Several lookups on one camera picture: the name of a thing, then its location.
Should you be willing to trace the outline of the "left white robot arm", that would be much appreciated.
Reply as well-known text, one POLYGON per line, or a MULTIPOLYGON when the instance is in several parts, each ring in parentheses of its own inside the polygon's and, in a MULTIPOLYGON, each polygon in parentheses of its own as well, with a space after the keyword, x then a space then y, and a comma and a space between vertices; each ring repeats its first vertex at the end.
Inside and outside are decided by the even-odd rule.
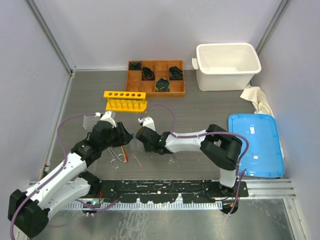
POLYGON ((88 172, 87 167, 107 148, 127 145, 132 139, 122 122, 98 121, 52 172, 25 191, 16 189, 10 195, 10 227, 17 227, 27 237, 34 238, 68 203, 83 196, 97 197, 102 188, 100 179, 88 172))

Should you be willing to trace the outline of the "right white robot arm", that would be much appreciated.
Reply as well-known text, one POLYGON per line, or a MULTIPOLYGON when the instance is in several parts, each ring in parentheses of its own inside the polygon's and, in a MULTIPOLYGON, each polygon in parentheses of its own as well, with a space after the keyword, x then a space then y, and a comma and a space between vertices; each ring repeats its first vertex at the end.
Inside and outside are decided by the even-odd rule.
POLYGON ((179 152, 203 153, 219 168, 220 193, 225 197, 231 197, 237 191, 237 163, 243 142, 218 125, 211 124, 208 129, 200 132, 162 134, 143 126, 135 137, 143 144, 146 152, 159 155, 179 152))

